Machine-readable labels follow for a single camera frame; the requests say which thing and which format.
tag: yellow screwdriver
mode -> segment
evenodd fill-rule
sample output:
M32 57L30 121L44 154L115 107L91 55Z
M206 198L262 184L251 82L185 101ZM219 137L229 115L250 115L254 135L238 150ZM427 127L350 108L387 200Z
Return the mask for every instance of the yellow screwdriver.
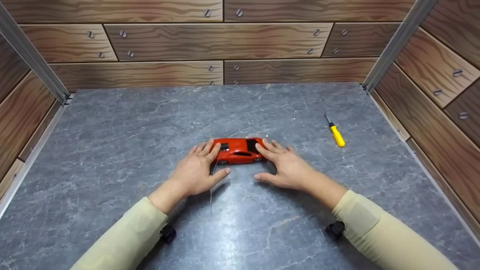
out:
M345 146L345 141L343 140L342 135L340 134L340 132L338 132L335 124L334 124L332 121L330 121L330 119L328 118L327 113L325 113L325 118L326 118L327 121L328 121L328 127L330 127L330 130L332 131L333 138L335 139L336 144L337 144L339 147L344 147L344 146Z

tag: hand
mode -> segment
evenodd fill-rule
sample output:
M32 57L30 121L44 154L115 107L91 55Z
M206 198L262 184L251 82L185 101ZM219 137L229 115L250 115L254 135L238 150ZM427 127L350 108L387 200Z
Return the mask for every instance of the hand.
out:
M278 187L307 191L307 182L319 172L298 156L290 146L285 149L275 140L269 143L266 139L263 139L263 144L266 149L260 144L256 144L255 147L260 154L275 164L277 173L275 175L259 173L255 175L255 179Z
M193 147L177 164L170 178L148 197L149 200L168 214L182 199L207 191L224 179L230 173L230 168L210 175L210 164L220 151L219 143L213 149L212 145L213 140L210 140Z

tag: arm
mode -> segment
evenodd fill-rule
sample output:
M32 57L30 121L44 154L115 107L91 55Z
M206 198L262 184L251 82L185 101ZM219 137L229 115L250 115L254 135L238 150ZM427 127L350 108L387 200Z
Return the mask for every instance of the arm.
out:
M264 140L257 149L277 167L277 174L260 173L255 179L310 193L345 223L345 237L363 255L384 269L437 269L456 267L435 247L369 199L347 190L315 171L290 147Z
M212 145L211 140L192 148L171 177L130 208L85 252L72 270L135 269L160 239L168 213L182 199L209 190L230 173L226 168L210 175L210 164L220 151L220 144L213 149Z

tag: screwdriver handle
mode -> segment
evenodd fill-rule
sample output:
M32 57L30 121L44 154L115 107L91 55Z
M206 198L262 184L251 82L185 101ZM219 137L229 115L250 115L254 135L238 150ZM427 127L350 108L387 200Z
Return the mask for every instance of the screwdriver handle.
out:
M330 130L332 131L333 138L335 139L336 144L337 144L339 147L344 147L344 146L345 146L345 141L343 140L342 135L340 134L340 132L338 132L336 126L332 125L332 126L330 127Z

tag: wood plank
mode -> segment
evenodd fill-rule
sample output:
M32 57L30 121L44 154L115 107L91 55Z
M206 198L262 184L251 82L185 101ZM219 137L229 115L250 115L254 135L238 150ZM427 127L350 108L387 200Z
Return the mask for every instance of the wood plank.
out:
M393 64L375 88L476 219L480 149Z
M0 104L29 70L28 65L0 35Z
M30 72L0 105L0 179L54 101L50 91Z
M400 134L400 136L402 136L403 140L406 141L410 139L410 134L408 133L408 131L405 129L402 123L400 123L398 118L393 114L387 104L385 104L385 101L377 94L375 89L371 93L371 96L375 100L377 105L382 109L387 119L390 120L392 125L395 127L396 131Z
M400 23L336 23L322 57L380 56Z
M408 146L415 152L420 162L430 173L432 178L438 184L440 189L443 191L448 200L452 203L455 209L458 211L460 216L463 218L467 226L472 230L473 234L480 239L480 223L472 213L468 210L467 206L462 202L460 197L455 193L452 187L448 184L445 178L440 174L437 168L432 164L427 155L420 149L417 142L413 138L407 141Z
M397 64L435 103L445 107L480 76L480 71L419 28L396 59ZM453 72L461 69L460 76Z
M403 21L414 0L224 0L226 22ZM243 13L237 16L237 9Z
M10 185L12 184L13 180L15 179L15 177L17 176L18 172L23 167L23 165L24 165L24 163L21 160L16 159L13 162L12 166L7 171L7 174L1 180L1 182L0 182L0 201L3 198L3 196L5 195L5 193L7 193L8 189L10 188Z
M51 64L70 92L78 89L223 84L222 61Z
M480 1L439 0L421 26L480 68Z
M121 61L181 61L320 57L332 25L150 24L105 28ZM121 37L120 31L127 36Z
M102 25L21 25L21 28L47 62L117 61Z
M468 113L465 119L460 118L463 112ZM480 80L450 103L445 108L445 113L480 146Z
M225 84L363 82L376 61L376 58L225 61Z
M52 106L50 107L50 110L45 115L45 117L43 118L40 125L38 125L35 132L30 137L30 139L28 140L28 142L25 144L24 148L20 152L20 155L18 156L18 158L20 160L22 160L23 162L25 162L27 160L28 156L30 156L30 154L32 153L34 147L36 146L36 144L40 140L40 137L43 135L43 133L47 129L48 125L50 124L53 117L55 116L57 111L60 109L60 107L61 107L61 105L60 105L59 102L54 102L52 104Z
M2 0L2 4L19 24L223 20L221 0Z

